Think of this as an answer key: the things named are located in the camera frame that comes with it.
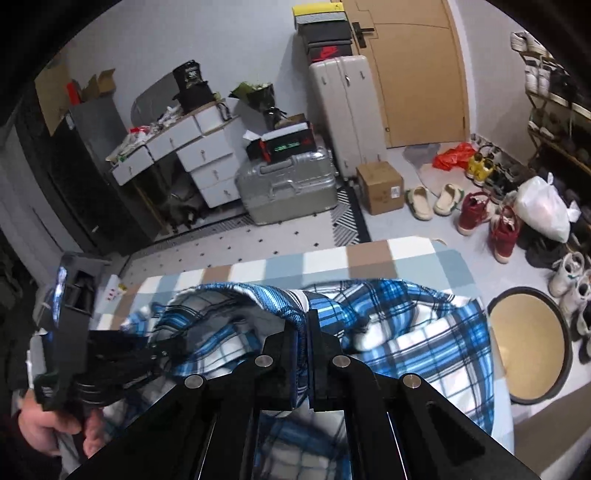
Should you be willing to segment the person left hand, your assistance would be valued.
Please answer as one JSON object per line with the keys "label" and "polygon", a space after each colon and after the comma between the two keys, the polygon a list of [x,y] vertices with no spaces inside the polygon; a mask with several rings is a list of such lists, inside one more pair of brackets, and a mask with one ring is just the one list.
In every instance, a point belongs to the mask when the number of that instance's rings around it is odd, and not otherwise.
{"label": "person left hand", "polygon": [[94,455],[105,445],[102,411],[93,409],[85,419],[84,426],[72,415],[59,411],[44,411],[36,401],[32,390],[21,400],[18,426],[23,438],[36,451],[51,457],[60,454],[57,434],[84,436],[82,448],[87,457]]}

